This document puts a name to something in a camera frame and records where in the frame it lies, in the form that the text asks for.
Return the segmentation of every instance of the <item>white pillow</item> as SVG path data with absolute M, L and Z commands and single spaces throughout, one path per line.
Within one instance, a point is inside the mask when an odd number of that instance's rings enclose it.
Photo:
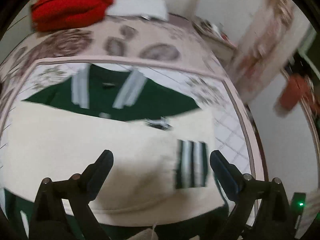
M 115 3 L 106 9 L 105 14 L 169 20 L 168 9 L 164 0 L 115 0 Z

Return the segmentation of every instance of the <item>white string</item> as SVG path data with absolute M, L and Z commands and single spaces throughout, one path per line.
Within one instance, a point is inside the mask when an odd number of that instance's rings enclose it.
M 158 222 L 154 223 L 153 226 L 152 226 L 152 233 L 151 233 L 151 239 L 150 240 L 153 240 L 153 233 L 155 231 L 155 228 L 156 228 L 156 225 L 157 225 Z

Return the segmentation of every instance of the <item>green fabric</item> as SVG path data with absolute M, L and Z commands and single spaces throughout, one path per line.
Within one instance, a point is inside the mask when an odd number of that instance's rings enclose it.
M 214 177 L 216 185 L 221 194 L 219 183 Z M 221 194 L 225 204 L 215 210 L 202 214 L 200 216 L 167 225 L 156 225 L 155 232 L 160 240 L 187 240 L 199 235 L 201 240 L 212 239 L 214 233 L 223 225 L 228 217 L 229 208 L 226 200 Z M 23 240 L 27 240 L 25 230 L 22 224 L 20 210 L 25 212 L 30 223 L 33 203 L 15 196 L 11 192 L 5 190 L 6 213 L 8 220 L 14 229 L 18 232 Z M 78 239 L 84 239 L 81 230 L 76 222 L 75 217 L 67 215 L 68 223 L 73 234 Z M 100 224 L 106 234 L 112 240 L 125 240 L 136 235 L 140 231 L 152 227 L 119 227 Z
M 41 90 L 26 101 L 96 117 L 99 117 L 100 113 L 106 113 L 110 115 L 111 119 L 119 121 L 146 118 L 158 120 L 162 116 L 177 115 L 198 108 L 192 98 L 163 87 L 151 79 L 147 80 L 133 106 L 125 106 L 123 109 L 113 108 L 114 100 L 129 74 L 91 65 L 89 71 L 90 109 L 80 108 L 71 102 L 71 78 Z M 104 88 L 103 83 L 113 83 L 115 86 Z
M 208 175 L 208 159 L 207 159 L 207 145 L 202 143 L 202 167 L 203 167 L 203 184 L 202 186 L 205 187 L 205 181 Z
M 195 184 L 195 164 L 194 164 L 194 151 L 195 151 L 195 143 L 191 142 L 191 153 L 190 153 L 190 187 L 196 187 Z
M 178 166 L 176 169 L 176 188 L 182 188 L 182 150 L 183 150 L 183 141 L 179 141 L 179 151 L 178 151 Z

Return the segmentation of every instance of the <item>patterned bedsheet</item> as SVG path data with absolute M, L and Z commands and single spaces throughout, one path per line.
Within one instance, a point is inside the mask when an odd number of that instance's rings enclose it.
M 79 62 L 115 71 L 135 66 L 154 82 L 192 97 L 200 107 L 212 105 L 216 148 L 242 173 L 255 177 L 253 159 L 259 151 L 250 121 L 225 71 L 198 34 L 170 23 L 112 17 L 82 29 L 32 34 L 3 62 L 0 161 L 15 104 L 76 74 L 83 65 Z

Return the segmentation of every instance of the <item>red knit item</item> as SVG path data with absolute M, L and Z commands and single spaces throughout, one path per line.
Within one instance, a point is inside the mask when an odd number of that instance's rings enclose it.
M 32 7 L 32 20 L 38 31 L 89 26 L 104 18 L 113 0 L 39 0 Z

